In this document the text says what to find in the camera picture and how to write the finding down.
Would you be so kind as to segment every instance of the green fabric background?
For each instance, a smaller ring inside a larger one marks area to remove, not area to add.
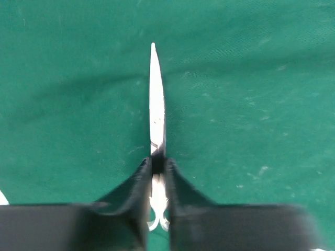
[[[9,203],[95,200],[148,156],[153,41],[182,173],[220,203],[301,203],[334,248],[333,0],[2,0]]]

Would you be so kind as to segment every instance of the scissor blade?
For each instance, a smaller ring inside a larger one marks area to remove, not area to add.
[[[150,56],[150,141],[151,155],[163,153],[165,155],[165,103],[161,69],[155,44],[151,44]]]

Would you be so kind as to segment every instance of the scissors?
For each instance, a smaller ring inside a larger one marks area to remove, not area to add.
[[[154,43],[149,86],[150,156],[127,180],[92,203],[0,206],[1,251],[146,250],[147,236],[158,225],[169,232],[173,251],[319,247],[317,231],[302,207],[217,204],[183,177],[174,159],[166,157],[164,91]],[[197,168],[212,172],[210,165]]]

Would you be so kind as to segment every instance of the green cloth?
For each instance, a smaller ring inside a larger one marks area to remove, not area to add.
[[[302,204],[334,248],[333,0],[1,1],[9,203],[95,200],[148,156],[151,42],[187,179],[220,203]]]

